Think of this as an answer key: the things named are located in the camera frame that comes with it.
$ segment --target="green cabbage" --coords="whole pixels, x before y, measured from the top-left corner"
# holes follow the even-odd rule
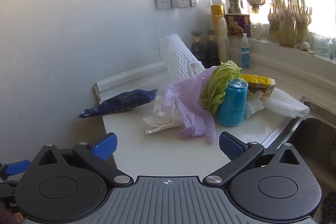
[[[201,101],[202,107],[208,110],[213,116],[216,114],[219,105],[224,102],[225,89],[229,81],[242,78],[240,70],[241,68],[234,62],[227,61],[221,63],[221,65],[212,72],[201,94]]]

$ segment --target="dark blue snack bag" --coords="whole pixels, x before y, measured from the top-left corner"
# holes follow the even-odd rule
[[[118,112],[123,112],[137,106],[147,104],[154,100],[156,90],[133,90],[123,92],[110,99],[103,101],[98,107],[85,109],[78,117],[86,118],[97,115],[107,115]]]

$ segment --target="snack package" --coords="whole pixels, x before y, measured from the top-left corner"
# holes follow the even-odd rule
[[[137,106],[147,104],[154,100],[156,90],[133,90],[120,93],[110,99],[103,101],[98,107],[85,109],[78,117],[86,118],[97,115],[107,115],[123,112]]]
[[[256,93],[258,90],[263,92],[263,97],[270,97],[275,88],[275,80],[269,77],[258,75],[241,75],[242,78],[249,84],[249,91]]]
[[[227,23],[228,37],[243,37],[243,33],[246,33],[247,37],[250,37],[250,15],[226,14],[224,17]]]

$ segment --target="purple plastic bag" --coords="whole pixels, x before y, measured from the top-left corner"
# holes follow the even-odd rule
[[[180,132],[180,138],[205,135],[209,143],[216,139],[216,127],[212,115],[201,106],[201,93],[205,88],[213,66],[192,78],[187,78],[167,87],[162,112],[171,99],[175,99],[185,129]]]

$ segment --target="black bottle cap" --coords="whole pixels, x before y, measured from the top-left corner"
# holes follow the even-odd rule
[[[194,37],[200,37],[202,33],[203,33],[202,31],[200,31],[200,32],[197,32],[197,31],[193,31],[193,32],[191,32],[191,34],[192,34]]]

